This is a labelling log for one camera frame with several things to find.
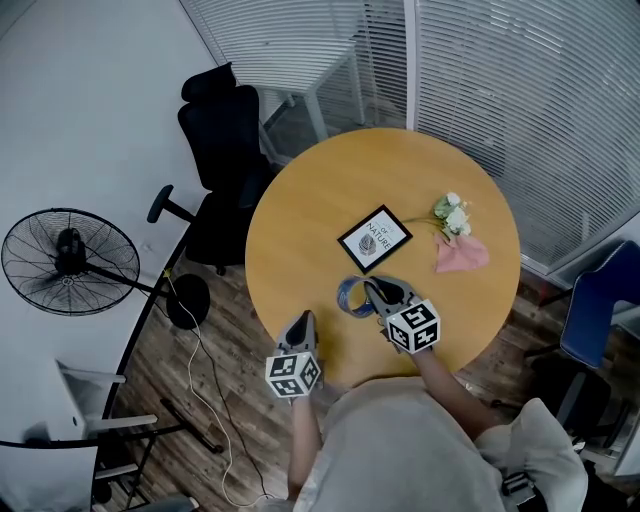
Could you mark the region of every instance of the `pink napkin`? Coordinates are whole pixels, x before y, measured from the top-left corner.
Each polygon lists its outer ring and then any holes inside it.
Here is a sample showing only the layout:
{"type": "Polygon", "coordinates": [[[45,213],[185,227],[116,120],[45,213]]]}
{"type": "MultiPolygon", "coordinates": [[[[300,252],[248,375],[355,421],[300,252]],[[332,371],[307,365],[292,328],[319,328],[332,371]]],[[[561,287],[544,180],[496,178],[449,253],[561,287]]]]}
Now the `pink napkin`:
{"type": "Polygon", "coordinates": [[[473,270],[489,263],[489,251],[472,236],[458,235],[449,240],[442,233],[436,233],[435,242],[438,246],[436,272],[473,270]]]}

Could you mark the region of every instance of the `fan base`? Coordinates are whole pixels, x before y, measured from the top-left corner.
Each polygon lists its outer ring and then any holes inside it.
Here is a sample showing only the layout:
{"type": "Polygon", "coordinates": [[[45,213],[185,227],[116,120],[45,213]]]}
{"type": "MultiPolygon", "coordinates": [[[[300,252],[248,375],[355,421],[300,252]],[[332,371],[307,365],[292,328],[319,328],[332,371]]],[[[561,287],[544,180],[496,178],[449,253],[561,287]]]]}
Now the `fan base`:
{"type": "Polygon", "coordinates": [[[193,319],[182,309],[178,300],[191,312],[198,325],[204,322],[210,302],[209,287],[204,279],[193,274],[185,274],[173,282],[173,287],[178,297],[176,298],[170,290],[167,298],[167,315],[173,324],[185,330],[195,327],[193,319]]]}

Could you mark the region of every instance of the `white shirt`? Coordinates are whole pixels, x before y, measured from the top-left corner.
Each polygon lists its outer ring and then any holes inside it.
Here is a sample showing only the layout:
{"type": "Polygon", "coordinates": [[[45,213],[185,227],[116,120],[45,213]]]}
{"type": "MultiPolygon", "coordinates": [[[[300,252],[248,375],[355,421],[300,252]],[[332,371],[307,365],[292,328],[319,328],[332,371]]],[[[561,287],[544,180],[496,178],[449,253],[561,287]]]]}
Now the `white shirt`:
{"type": "Polygon", "coordinates": [[[567,434],[538,399],[474,443],[420,378],[376,380],[341,398],[324,430],[295,505],[266,500],[263,512],[503,511],[502,480],[516,470],[535,481],[549,512],[581,510],[587,492],[567,434]],[[513,460],[520,467],[507,468],[513,460]]]}

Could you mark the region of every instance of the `hand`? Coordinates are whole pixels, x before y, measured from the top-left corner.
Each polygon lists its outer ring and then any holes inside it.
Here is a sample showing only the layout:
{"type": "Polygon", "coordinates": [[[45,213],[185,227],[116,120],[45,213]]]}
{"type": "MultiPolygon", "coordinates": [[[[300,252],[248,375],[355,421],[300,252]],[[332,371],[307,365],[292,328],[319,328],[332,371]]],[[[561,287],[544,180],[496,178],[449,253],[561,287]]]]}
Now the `hand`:
{"type": "Polygon", "coordinates": [[[431,359],[436,359],[435,354],[433,353],[433,350],[430,348],[425,348],[420,350],[419,352],[416,352],[415,354],[409,354],[409,356],[411,357],[411,359],[413,360],[414,364],[420,368],[420,364],[424,363],[428,360],[431,359]]]}

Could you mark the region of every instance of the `picture frame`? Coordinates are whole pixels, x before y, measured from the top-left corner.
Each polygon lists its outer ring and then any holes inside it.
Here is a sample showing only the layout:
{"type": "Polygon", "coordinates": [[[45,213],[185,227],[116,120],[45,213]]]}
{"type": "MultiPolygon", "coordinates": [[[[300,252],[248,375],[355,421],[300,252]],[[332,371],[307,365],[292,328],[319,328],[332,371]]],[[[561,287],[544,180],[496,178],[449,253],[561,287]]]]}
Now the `picture frame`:
{"type": "Polygon", "coordinates": [[[338,243],[367,274],[413,238],[384,204],[338,238],[338,243]]]}

